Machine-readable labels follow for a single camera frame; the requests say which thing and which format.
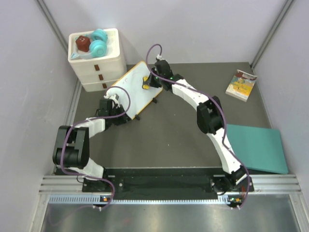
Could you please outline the yellow black whiteboard eraser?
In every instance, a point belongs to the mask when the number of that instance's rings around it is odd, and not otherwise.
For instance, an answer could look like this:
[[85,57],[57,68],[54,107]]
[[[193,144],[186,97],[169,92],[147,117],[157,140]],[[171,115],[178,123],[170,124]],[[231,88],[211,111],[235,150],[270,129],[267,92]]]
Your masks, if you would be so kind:
[[142,83],[142,88],[143,89],[149,89],[150,88],[148,80],[149,80],[148,76],[144,76],[143,77],[143,83]]

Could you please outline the yellow framed whiteboard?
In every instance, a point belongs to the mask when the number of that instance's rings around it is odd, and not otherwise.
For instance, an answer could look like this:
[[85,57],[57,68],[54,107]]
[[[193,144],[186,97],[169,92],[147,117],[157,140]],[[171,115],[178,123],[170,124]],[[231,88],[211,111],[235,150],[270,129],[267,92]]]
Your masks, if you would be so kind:
[[143,78],[149,75],[150,71],[146,63],[141,61],[115,82],[106,91],[105,97],[110,98],[116,94],[118,103],[127,110],[126,115],[134,119],[163,90],[161,87],[142,88]]

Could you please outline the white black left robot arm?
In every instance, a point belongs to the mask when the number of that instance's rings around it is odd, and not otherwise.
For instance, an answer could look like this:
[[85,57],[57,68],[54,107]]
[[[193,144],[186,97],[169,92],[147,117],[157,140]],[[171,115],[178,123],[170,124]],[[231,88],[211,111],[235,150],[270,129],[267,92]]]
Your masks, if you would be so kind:
[[109,179],[103,176],[104,168],[90,158],[90,138],[104,132],[111,125],[127,123],[130,118],[124,112],[123,106],[115,97],[102,98],[95,117],[86,119],[74,128],[60,126],[53,151],[53,163],[92,179],[94,188],[106,191]]

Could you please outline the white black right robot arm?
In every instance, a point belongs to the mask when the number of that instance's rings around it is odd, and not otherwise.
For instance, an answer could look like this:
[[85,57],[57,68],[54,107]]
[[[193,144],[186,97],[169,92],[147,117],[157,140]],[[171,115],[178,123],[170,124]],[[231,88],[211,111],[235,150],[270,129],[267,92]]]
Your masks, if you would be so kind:
[[179,74],[174,74],[165,59],[156,59],[151,74],[144,81],[150,87],[162,87],[189,103],[197,112],[197,126],[212,141],[225,172],[225,185],[237,191],[243,181],[249,181],[249,171],[235,156],[227,139],[226,120],[218,97],[209,97],[196,90]]

